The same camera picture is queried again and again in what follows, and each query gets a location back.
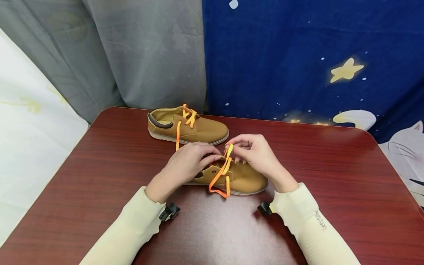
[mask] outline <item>orange shoelace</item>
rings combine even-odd
[[[184,125],[187,126],[187,125],[190,124],[190,129],[193,129],[194,122],[196,120],[197,112],[193,109],[189,109],[187,107],[187,104],[184,104],[183,105],[183,117],[187,118],[190,114],[191,114],[190,118],[187,119],[187,121]],[[182,124],[182,120],[179,121],[178,125],[177,125],[177,140],[176,140],[176,142],[177,142],[176,143],[176,149],[177,150],[180,148],[180,127],[181,127],[181,124]],[[225,153],[224,153],[224,156],[226,157],[225,163],[222,166],[222,168],[219,170],[218,174],[216,174],[216,176],[213,178],[213,180],[209,184],[209,191],[210,192],[216,192],[219,195],[223,196],[224,198],[228,198],[230,196],[230,176],[226,176],[226,179],[225,179],[226,193],[223,193],[221,190],[213,190],[212,186],[218,181],[219,177],[227,174],[228,169],[230,168],[231,161],[232,161],[230,154],[231,154],[231,151],[233,150],[233,147],[234,147],[233,144],[230,144],[228,151],[225,150]]]
[[[231,154],[231,151],[233,151],[233,147],[234,147],[233,144],[230,144],[228,151],[225,150],[225,154],[224,154],[225,163],[222,166],[221,170],[219,170],[218,174],[216,174],[216,176],[213,178],[213,180],[209,184],[209,191],[210,192],[216,192],[219,195],[221,195],[222,197],[224,197],[225,199],[227,199],[230,196],[230,176],[227,175],[225,177],[226,193],[223,193],[221,190],[213,190],[212,186],[216,183],[216,181],[218,181],[219,177],[227,174],[227,171],[230,168],[230,164],[231,164],[231,160],[232,160],[232,158],[230,157],[230,154]]]
[[[184,104],[183,105],[183,117],[184,118],[187,118],[187,116],[189,114],[191,114],[191,116],[190,116],[189,119],[187,119],[187,121],[186,121],[186,123],[184,125],[187,126],[187,125],[190,124],[190,129],[193,129],[194,121],[196,120],[197,112],[195,110],[193,110],[193,109],[189,109],[187,107],[187,104]],[[180,148],[180,127],[181,127],[181,123],[182,122],[183,122],[182,120],[179,121],[178,122],[178,125],[177,125],[177,148],[176,148],[177,150]]]

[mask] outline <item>gray curtain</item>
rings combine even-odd
[[[0,27],[92,122],[206,97],[201,0],[0,0]]]

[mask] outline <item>cream sweater sleeve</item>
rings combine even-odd
[[[80,265],[131,265],[141,246],[159,232],[165,204],[152,202],[141,187]]]
[[[309,265],[360,264],[303,183],[292,192],[275,192],[270,208],[295,236]]]

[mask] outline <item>brown leather trim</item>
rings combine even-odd
[[[147,118],[149,119],[149,121],[153,124],[153,125],[155,125],[156,127],[159,127],[159,128],[162,128],[162,129],[170,129],[170,128],[172,128],[172,126],[173,126],[173,124],[172,123],[169,123],[169,124],[161,124],[161,123],[159,123],[159,122],[157,122],[153,117],[152,117],[152,115],[149,113],[149,114],[147,114]]]

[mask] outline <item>red wooden table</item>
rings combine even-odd
[[[370,134],[211,118],[225,123],[230,137],[263,134],[362,264],[424,264],[424,214]],[[0,264],[78,264],[174,150],[174,143],[150,137],[147,111],[103,111],[0,249]],[[272,198],[272,186],[228,200],[205,187],[182,187],[168,200],[181,212],[161,225],[134,263],[306,264],[281,218],[257,212]]]

